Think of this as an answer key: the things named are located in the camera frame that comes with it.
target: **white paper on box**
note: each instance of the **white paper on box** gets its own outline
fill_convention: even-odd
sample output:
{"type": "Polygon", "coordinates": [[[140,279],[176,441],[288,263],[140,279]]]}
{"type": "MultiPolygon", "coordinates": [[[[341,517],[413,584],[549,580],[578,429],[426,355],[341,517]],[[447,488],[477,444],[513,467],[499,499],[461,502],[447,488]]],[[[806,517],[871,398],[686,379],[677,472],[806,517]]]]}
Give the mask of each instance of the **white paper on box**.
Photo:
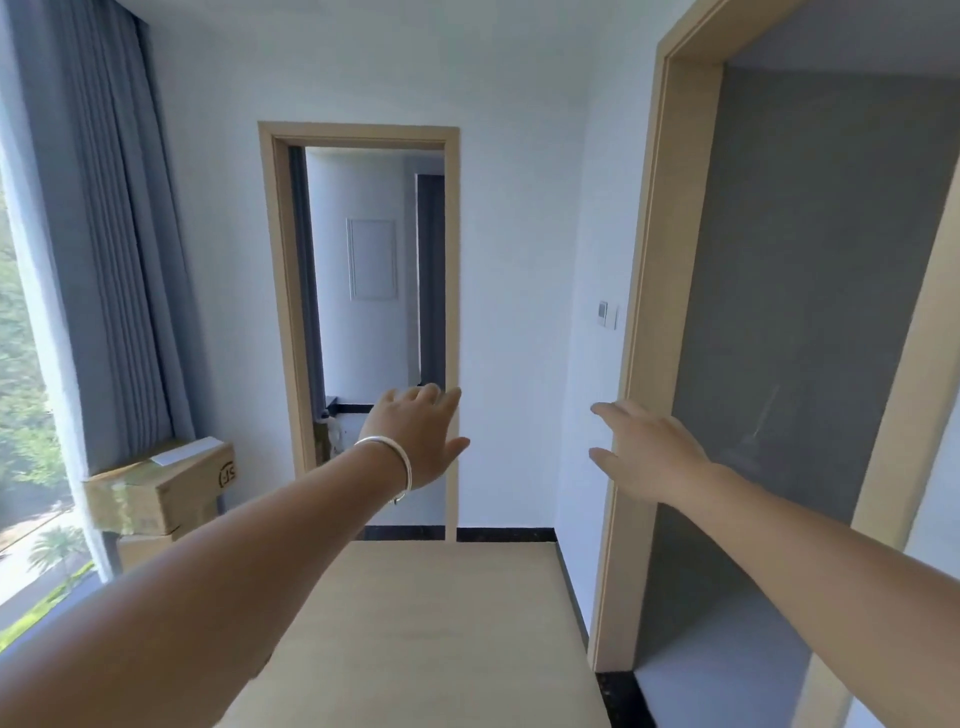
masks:
{"type": "Polygon", "coordinates": [[[223,441],[218,440],[215,437],[204,437],[203,439],[196,440],[188,445],[181,445],[179,448],[168,449],[166,452],[162,452],[159,455],[154,455],[150,459],[158,465],[173,465],[174,463],[179,463],[181,460],[186,460],[188,457],[199,455],[201,452],[207,452],[209,449],[214,449],[222,444],[223,441]]]}

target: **hand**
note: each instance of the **hand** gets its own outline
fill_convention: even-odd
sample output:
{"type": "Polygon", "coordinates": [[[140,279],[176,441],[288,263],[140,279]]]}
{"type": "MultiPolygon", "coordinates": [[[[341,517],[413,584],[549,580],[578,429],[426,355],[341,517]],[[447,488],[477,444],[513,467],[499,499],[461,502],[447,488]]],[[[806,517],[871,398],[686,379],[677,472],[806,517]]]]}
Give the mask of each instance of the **hand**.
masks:
{"type": "Polygon", "coordinates": [[[616,438],[618,454],[590,449],[590,459],[632,497],[676,504],[684,485],[698,480],[710,461],[675,417],[658,417],[639,404],[597,402],[590,411],[603,418],[616,438]]]}
{"type": "Polygon", "coordinates": [[[466,437],[446,441],[460,395],[460,387],[444,394],[436,384],[413,387],[399,397],[392,389],[367,416],[360,438],[381,435],[395,440],[410,458],[414,488],[421,488],[443,475],[470,444],[466,437]]]}

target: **beige door frame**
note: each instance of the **beige door frame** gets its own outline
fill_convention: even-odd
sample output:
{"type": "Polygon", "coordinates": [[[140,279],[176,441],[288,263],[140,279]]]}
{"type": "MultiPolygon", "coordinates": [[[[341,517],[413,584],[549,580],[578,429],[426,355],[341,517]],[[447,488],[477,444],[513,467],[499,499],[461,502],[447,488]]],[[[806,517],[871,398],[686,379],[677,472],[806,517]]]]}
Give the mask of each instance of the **beige door frame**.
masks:
{"type": "MultiPolygon", "coordinates": [[[[460,130],[455,127],[277,121],[261,121],[258,127],[294,472],[302,475],[317,467],[317,461],[288,150],[299,146],[439,150],[444,153],[446,385],[452,388],[460,383],[460,130]]],[[[450,424],[450,436],[455,437],[459,428],[459,416],[455,416],[450,424]]],[[[448,541],[457,538],[458,494],[457,464],[454,463],[446,473],[444,521],[448,541]]]]}
{"type": "MultiPolygon", "coordinates": [[[[654,412],[673,407],[723,63],[803,1],[698,0],[657,48],[619,390],[654,412]]],[[[906,545],[957,393],[958,279],[955,177],[852,522],[898,549],[906,545]]],[[[588,647],[596,671],[635,667],[656,513],[609,486],[588,647]]],[[[850,700],[814,657],[794,728],[839,726],[850,700]]]]}

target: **stacked cardboard box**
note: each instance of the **stacked cardboard box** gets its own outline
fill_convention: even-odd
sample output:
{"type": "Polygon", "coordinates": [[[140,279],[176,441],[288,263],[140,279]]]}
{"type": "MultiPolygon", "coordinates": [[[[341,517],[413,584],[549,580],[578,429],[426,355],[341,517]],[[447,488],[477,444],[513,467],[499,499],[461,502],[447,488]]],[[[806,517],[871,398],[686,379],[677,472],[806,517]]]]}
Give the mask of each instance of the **stacked cardboard box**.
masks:
{"type": "Polygon", "coordinates": [[[217,496],[236,478],[233,445],[213,438],[96,475],[84,484],[94,526],[120,535],[124,572],[217,517],[217,496]]]}

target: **forearm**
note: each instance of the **forearm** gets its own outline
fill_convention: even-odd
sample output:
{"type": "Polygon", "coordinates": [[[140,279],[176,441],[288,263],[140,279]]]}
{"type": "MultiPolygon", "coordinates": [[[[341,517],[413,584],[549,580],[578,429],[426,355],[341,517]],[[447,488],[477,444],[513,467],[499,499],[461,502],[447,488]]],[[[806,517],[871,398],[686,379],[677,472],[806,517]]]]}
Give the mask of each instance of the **forearm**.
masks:
{"type": "Polygon", "coordinates": [[[0,725],[213,725],[403,479],[368,444],[185,537],[19,650],[0,725]]]}
{"type": "Polygon", "coordinates": [[[887,725],[960,715],[960,584],[725,468],[672,503],[887,725]]]}

